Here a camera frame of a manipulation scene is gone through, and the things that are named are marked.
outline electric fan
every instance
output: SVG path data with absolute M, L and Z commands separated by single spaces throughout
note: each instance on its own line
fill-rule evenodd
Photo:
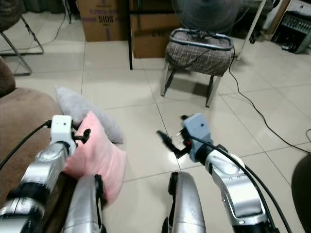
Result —
M 245 8 L 244 2 L 245 0 L 172 0 L 173 8 L 184 28 L 172 31 L 170 41 L 212 50 L 231 50 L 233 42 L 227 34 L 230 33 L 237 15 Z M 219 46 L 174 38 L 178 32 L 192 37 L 224 39 L 229 44 Z

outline power cord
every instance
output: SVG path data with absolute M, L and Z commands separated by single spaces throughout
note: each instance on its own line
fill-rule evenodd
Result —
M 56 38 L 57 38 L 57 36 L 58 36 L 58 33 L 59 33 L 59 31 L 60 31 L 60 28 L 62 27 L 62 25 L 63 25 L 65 19 L 66 19 L 66 14 L 64 14 L 63 21 L 62 21 L 61 24 L 59 25 L 58 30 L 57 30 L 57 33 L 56 33 L 54 39 L 51 40 L 50 42 L 41 44 L 42 46 L 48 45 L 48 44 L 50 44 L 50 43 L 53 43 L 53 42 L 56 40 Z M 29 48 L 19 48 L 19 49 L 17 49 L 17 50 L 29 50 L 29 49 L 34 49 L 34 48 L 37 48 L 37 47 L 39 47 L 39 45 L 32 46 L 32 47 L 29 47 Z M 11 50 L 12 50 L 12 49 L 0 50 L 0 52 L 7 52 L 7 51 L 11 51 Z
M 48 128 L 51 127 L 51 120 L 48 120 L 47 122 L 44 122 L 44 124 L 40 125 L 38 128 L 36 128 L 35 130 L 33 130 L 30 134 L 28 134 L 26 137 L 23 138 L 23 140 L 21 140 L 21 142 L 14 147 L 13 150 L 11 150 L 11 152 L 2 160 L 1 164 L 0 164 L 0 171 L 1 169 L 4 167 L 4 165 L 9 161 L 9 159 L 12 157 L 12 155 L 32 136 L 34 135 L 36 132 L 38 132 L 40 129 L 42 129 L 44 126 L 47 126 Z
M 265 123 L 265 125 L 267 126 L 267 128 L 268 128 L 272 133 L 274 133 L 279 139 L 281 139 L 283 142 L 285 142 L 287 145 L 289 145 L 289 146 L 291 146 L 291 147 L 294 147 L 294 148 L 296 148 L 296 149 L 298 149 L 298 150 L 301 150 L 301 151 L 303 151 L 303 152 L 305 152 L 305 153 L 310 153 L 310 151 L 307 151 L 307 150 L 304 150 L 304 149 L 302 149 L 302 148 L 300 148 L 300 147 L 297 147 L 297 146 L 295 146 L 295 145 L 293 145 L 293 144 L 287 142 L 287 141 L 286 141 L 285 139 L 283 139 L 280 135 L 278 135 L 278 134 L 268 125 L 268 123 L 267 123 L 267 121 L 266 121 L 264 115 L 257 109 L 257 107 L 254 105 L 254 103 L 253 103 L 247 96 L 245 96 L 244 94 L 242 94 L 242 93 L 240 92 L 238 80 L 236 79 L 236 77 L 235 77 L 235 76 L 232 74 L 232 72 L 231 72 L 231 66 L 232 66 L 232 63 L 233 63 L 233 61 L 234 61 L 234 57 L 235 57 L 235 48 L 233 47 L 233 57 L 232 57 L 232 60 L 231 60 L 230 66 L 229 66 L 229 73 L 230 73 L 231 76 L 234 78 L 234 80 L 235 80 L 235 82 L 236 82 L 236 84 L 237 84 L 238 93 L 239 93 L 241 96 L 243 96 L 245 99 L 247 99 L 247 100 L 251 103 L 251 105 L 252 105 L 253 108 L 256 110 L 256 112 L 261 116 L 261 118 L 262 118 L 263 122 Z
M 194 137 L 194 136 L 191 136 L 191 135 L 189 135 L 189 138 L 192 138 L 193 140 L 196 140 L 196 141 L 198 141 L 198 142 L 201 142 L 201 143 L 203 143 L 204 145 L 207 145 L 207 146 L 213 148 L 214 150 L 220 152 L 220 153 L 223 154 L 225 157 L 227 157 L 228 159 L 230 159 L 236 166 L 238 166 L 239 169 L 241 169 L 241 170 L 245 173 L 245 175 L 247 175 L 247 177 L 251 180 L 251 182 L 252 182 L 252 184 L 254 185 L 254 187 L 257 189 L 258 194 L 259 194 L 259 196 L 260 196 L 260 199 L 261 199 L 261 201 L 262 201 L 262 204 L 263 204 L 263 206 L 264 206 L 264 208 L 265 208 L 265 210 L 266 210 L 266 213 L 267 213 L 268 219 L 269 219 L 269 221 L 270 221 L 270 224 L 271 224 L 272 228 L 275 230 L 276 227 L 275 227 L 274 222 L 273 222 L 273 220 L 272 220 L 272 216 L 271 216 L 270 210 L 269 210 L 269 208 L 268 208 L 268 204 L 267 204 L 267 202 L 265 201 L 264 196 L 263 196 L 263 194 L 262 194 L 260 188 L 258 187 L 258 184 L 255 182 L 254 178 L 250 175 L 250 173 L 251 173 L 251 174 L 255 177 L 255 179 L 260 183 L 260 185 L 263 187 L 263 189 L 267 192 L 267 194 L 269 195 L 270 199 L 272 200 L 273 204 L 275 205 L 276 210 L 277 210 L 277 212 L 279 213 L 279 215 L 280 215 L 280 217 L 281 217 L 281 219 L 282 219 L 282 221 L 283 221 L 283 223 L 284 223 L 284 226 L 285 226 L 287 232 L 288 232 L 288 233 L 292 233 L 292 230 L 291 230 L 291 228 L 290 228 L 290 226 L 289 226 L 289 224 L 288 224 L 288 222 L 287 222 L 287 220 L 286 220 L 286 218 L 285 218 L 285 216 L 284 216 L 284 214 L 283 214 L 283 212 L 282 212 L 280 206 L 278 205 L 276 199 L 274 198 L 274 196 L 272 195 L 272 193 L 270 192 L 270 190 L 268 189 L 268 187 L 267 187 L 267 186 L 264 184 L 264 182 L 255 174 L 255 172 L 254 172 L 252 169 L 250 169 L 250 168 L 249 168 L 248 166 L 246 166 L 246 165 L 245 165 L 245 168 L 244 168 L 241 164 L 238 163 L 238 161 L 236 161 L 235 159 L 233 159 L 227 152 L 225 152 L 224 150 L 220 149 L 219 147 L 214 146 L 213 144 L 211 144 L 211 143 L 209 143 L 209 142 L 207 142 L 207 141 L 205 141 L 205 140 L 202 140 L 202 139 L 200 139 L 200 138 L 197 138 L 197 137 Z

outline silver robot arm segment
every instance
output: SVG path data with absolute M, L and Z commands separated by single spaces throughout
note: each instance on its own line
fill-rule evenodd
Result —
M 63 233 L 104 233 L 105 227 L 101 223 L 103 194 L 101 176 L 89 175 L 79 179 L 71 199 Z
M 9 192 L 0 209 L 0 232 L 41 232 L 45 205 L 66 159 L 75 152 L 75 140 L 87 141 L 89 132 L 74 136 L 70 116 L 53 117 L 50 145 L 36 155 L 19 186 Z
M 231 156 L 244 166 L 240 158 Z M 232 226 L 256 225 L 268 220 L 256 188 L 232 161 L 213 150 L 205 164 L 220 189 Z
M 172 173 L 169 190 L 174 200 L 172 233 L 205 233 L 201 201 L 193 177 L 186 172 Z

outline stool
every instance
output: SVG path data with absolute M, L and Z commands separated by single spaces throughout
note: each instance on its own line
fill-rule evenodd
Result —
M 198 43 L 213 44 L 216 46 L 229 46 L 229 42 L 226 39 L 213 37 L 200 38 L 184 32 L 175 33 L 174 38 L 183 41 L 187 40 Z M 230 62 L 231 51 L 229 50 L 212 50 L 193 45 L 182 45 L 171 41 L 168 43 L 165 51 L 165 66 L 163 69 L 161 96 L 165 96 L 175 72 L 178 69 L 187 69 L 210 75 L 206 100 L 206 107 L 209 107 L 222 76 L 230 66 Z

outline metal chair leg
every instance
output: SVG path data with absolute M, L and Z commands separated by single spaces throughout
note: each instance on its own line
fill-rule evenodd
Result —
M 38 44 L 39 48 L 41 49 L 41 52 L 20 52 L 19 54 L 22 55 L 22 56 L 23 56 L 23 55 L 38 55 L 38 54 L 43 54 L 43 53 L 44 53 L 44 49 L 43 49 L 42 45 L 40 44 L 38 38 L 36 37 L 35 33 L 31 30 L 29 24 L 28 24 L 27 21 L 24 19 L 24 17 L 21 16 L 20 18 L 21 18 L 21 20 L 24 22 L 25 27 L 27 28 L 29 34 L 31 34 L 31 35 L 33 36 L 34 41 Z M 16 52 L 15 52 L 15 53 L 3 53 L 3 54 L 1 54 L 1 56 L 16 56 L 16 55 L 17 55 Z
M 210 103 L 212 102 L 212 100 L 213 100 L 213 98 L 214 98 L 214 96 L 216 94 L 216 91 L 217 91 L 218 85 L 220 83 L 220 80 L 221 80 L 221 77 L 220 76 L 216 76 L 216 81 L 214 83 L 214 76 L 211 75 L 211 77 L 209 79 L 208 89 L 207 89 L 207 98 L 206 98 L 205 107 L 209 108 Z
M 65 14 L 68 15 L 68 23 L 71 24 L 72 13 L 69 7 L 68 0 L 63 0 L 63 6 L 65 8 Z
M 161 96 L 165 96 L 167 89 L 172 83 L 175 72 L 176 68 L 172 67 L 168 62 L 166 62 L 163 68 L 163 77 L 160 90 Z
M 27 62 L 24 60 L 24 58 L 21 56 L 21 54 L 18 52 L 18 50 L 15 48 L 15 46 L 12 44 L 12 42 L 9 40 L 9 38 L 4 34 L 4 33 L 0 33 L 2 35 L 2 37 L 5 39 L 5 41 L 9 44 L 9 46 L 13 49 L 13 51 L 15 52 L 14 55 L 17 55 L 17 57 L 20 58 L 21 62 L 24 64 L 24 66 L 27 69 L 27 73 L 17 73 L 14 74 L 15 76 L 25 76 L 25 75 L 31 75 L 32 74 L 32 70 L 30 68 L 30 66 L 27 64 Z

